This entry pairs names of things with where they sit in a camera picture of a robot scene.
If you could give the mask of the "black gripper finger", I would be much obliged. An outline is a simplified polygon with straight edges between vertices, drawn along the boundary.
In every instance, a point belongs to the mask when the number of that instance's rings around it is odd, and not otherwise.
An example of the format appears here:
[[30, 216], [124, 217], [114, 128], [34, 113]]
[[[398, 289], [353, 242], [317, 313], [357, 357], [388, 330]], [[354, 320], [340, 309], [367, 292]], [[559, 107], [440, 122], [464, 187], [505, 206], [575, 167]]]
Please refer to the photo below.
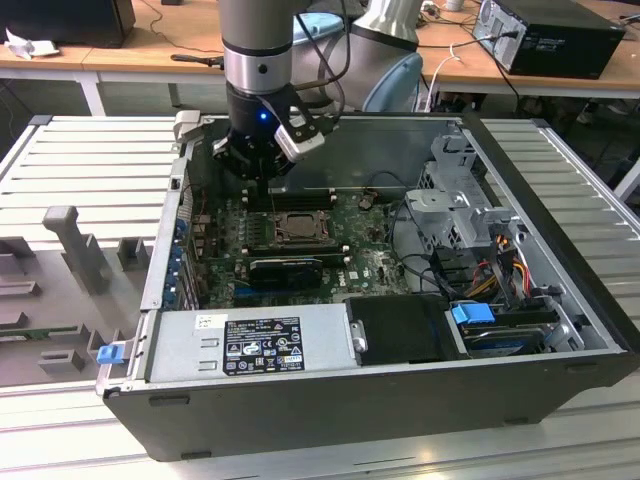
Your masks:
[[295, 198], [292, 194], [275, 195], [271, 192], [269, 182], [285, 177], [295, 164], [292, 162], [260, 162], [259, 163], [259, 196], [265, 198], [268, 208], [272, 210], [295, 210]]
[[217, 196], [220, 199], [255, 202], [260, 171], [255, 144], [248, 137], [224, 137], [212, 143]]

